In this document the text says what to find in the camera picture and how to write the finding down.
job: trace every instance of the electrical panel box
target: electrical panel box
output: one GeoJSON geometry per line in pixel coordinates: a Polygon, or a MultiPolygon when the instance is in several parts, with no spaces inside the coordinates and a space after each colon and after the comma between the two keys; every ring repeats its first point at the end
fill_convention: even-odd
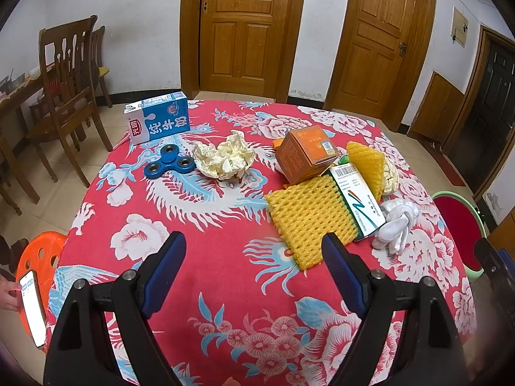
{"type": "Polygon", "coordinates": [[[469,21],[454,7],[454,16],[452,18],[451,36],[456,36],[456,41],[465,46],[467,40],[467,32],[469,30],[469,21]]]}

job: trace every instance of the stool hole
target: stool hole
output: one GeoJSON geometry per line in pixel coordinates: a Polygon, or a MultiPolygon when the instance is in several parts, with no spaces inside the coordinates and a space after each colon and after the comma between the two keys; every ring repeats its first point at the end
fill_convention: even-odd
{"type": "Polygon", "coordinates": [[[51,259],[50,259],[50,265],[53,267],[53,268],[57,268],[57,264],[59,264],[59,257],[57,255],[54,255],[51,259]]]}

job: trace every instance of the door frame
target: door frame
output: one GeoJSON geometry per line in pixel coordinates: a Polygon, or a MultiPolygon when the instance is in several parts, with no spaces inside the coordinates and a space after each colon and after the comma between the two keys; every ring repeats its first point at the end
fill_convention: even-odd
{"type": "MultiPolygon", "coordinates": [[[[190,99],[197,96],[200,91],[200,6],[201,0],[181,0],[179,21],[181,89],[190,99]]],[[[275,99],[278,103],[286,103],[288,98],[303,6],[304,0],[288,0],[286,27],[276,80],[275,99]]]]}
{"type": "MultiPolygon", "coordinates": [[[[477,93],[480,90],[481,81],[483,75],[485,74],[486,65],[488,64],[488,58],[490,55],[490,43],[494,42],[503,48],[506,48],[511,53],[515,54],[515,41],[512,41],[510,38],[501,35],[499,32],[496,32],[493,29],[490,29],[483,24],[480,27],[480,38],[477,44],[476,51],[476,59],[474,61],[474,67],[472,69],[472,74],[470,75],[469,83],[467,85],[467,90],[465,90],[465,95],[463,98],[462,106],[460,107],[460,112],[454,126],[442,145],[442,152],[445,155],[449,155],[452,150],[454,143],[456,142],[459,133],[462,131],[465,122],[472,110],[472,105],[476,100],[477,93]]],[[[515,144],[515,128],[511,130],[508,135],[508,139],[506,140],[506,144],[501,152],[501,156],[495,162],[493,168],[488,173],[486,179],[481,183],[479,188],[474,193],[474,201],[477,203],[483,193],[490,187],[493,180],[501,170],[504,165],[504,162],[508,158],[509,153],[511,152],[513,145],[515,144]]]]}
{"type": "MultiPolygon", "coordinates": [[[[338,87],[342,78],[343,67],[352,42],[352,30],[357,20],[360,0],[348,0],[343,30],[336,53],[333,74],[325,98],[324,109],[338,108],[335,105],[338,87]]],[[[413,20],[408,35],[408,50],[398,70],[397,79],[386,103],[383,123],[393,132],[398,130],[406,113],[411,96],[415,91],[422,66],[426,60],[429,40],[433,32],[436,0],[416,0],[413,20]]]]}

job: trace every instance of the blue milk carton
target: blue milk carton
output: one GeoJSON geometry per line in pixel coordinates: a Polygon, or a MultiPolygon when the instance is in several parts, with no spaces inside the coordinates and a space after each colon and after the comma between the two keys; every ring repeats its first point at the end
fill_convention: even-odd
{"type": "Polygon", "coordinates": [[[182,91],[127,104],[124,116],[134,145],[190,130],[188,100],[182,91]]]}

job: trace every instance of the knotted white glove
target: knotted white glove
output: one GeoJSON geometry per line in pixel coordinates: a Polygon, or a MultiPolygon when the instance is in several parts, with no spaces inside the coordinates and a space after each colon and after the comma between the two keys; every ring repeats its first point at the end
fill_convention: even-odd
{"type": "Polygon", "coordinates": [[[418,220],[419,209],[413,202],[402,198],[388,200],[379,207],[386,223],[375,232],[372,246],[378,250],[388,246],[390,254],[400,255],[404,252],[409,231],[418,220]]]}

